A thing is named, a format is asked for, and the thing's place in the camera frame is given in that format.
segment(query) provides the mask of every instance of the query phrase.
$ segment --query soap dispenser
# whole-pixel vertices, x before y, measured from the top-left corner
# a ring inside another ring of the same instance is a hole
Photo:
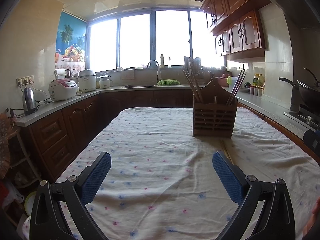
[[[163,60],[163,55],[161,53],[161,56],[160,56],[160,68],[164,68],[164,60]]]

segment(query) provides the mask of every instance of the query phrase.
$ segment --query floral tablecloth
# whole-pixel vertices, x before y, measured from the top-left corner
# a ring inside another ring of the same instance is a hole
[[[110,240],[215,239],[237,208],[212,167],[219,140],[192,137],[191,108],[122,111],[73,161],[58,182],[78,175],[100,152],[111,169],[86,207]],[[283,134],[244,108],[225,144],[246,175],[283,178],[294,208],[297,239],[320,195],[318,164]],[[244,237],[252,232],[258,206]],[[65,203],[74,237],[81,239]]]

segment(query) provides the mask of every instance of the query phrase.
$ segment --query range hood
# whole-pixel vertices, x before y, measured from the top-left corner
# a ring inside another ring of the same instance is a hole
[[[305,0],[270,0],[301,29],[320,28],[320,23]]]

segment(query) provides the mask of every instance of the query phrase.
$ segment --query power outlet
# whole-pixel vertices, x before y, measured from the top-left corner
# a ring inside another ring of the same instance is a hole
[[[244,69],[244,64],[239,64],[237,67],[237,70],[243,70]]]
[[[19,87],[20,85],[24,85],[24,84],[31,84],[35,82],[35,76],[34,75],[30,75],[24,78],[17,78],[17,87]]]

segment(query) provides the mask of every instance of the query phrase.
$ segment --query kitchen sink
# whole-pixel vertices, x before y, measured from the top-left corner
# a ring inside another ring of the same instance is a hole
[[[147,86],[142,86],[142,85],[126,85],[122,88],[136,88],[136,87],[159,87],[158,85],[147,85]],[[178,85],[178,86],[161,86],[161,87],[183,87],[183,85]]]

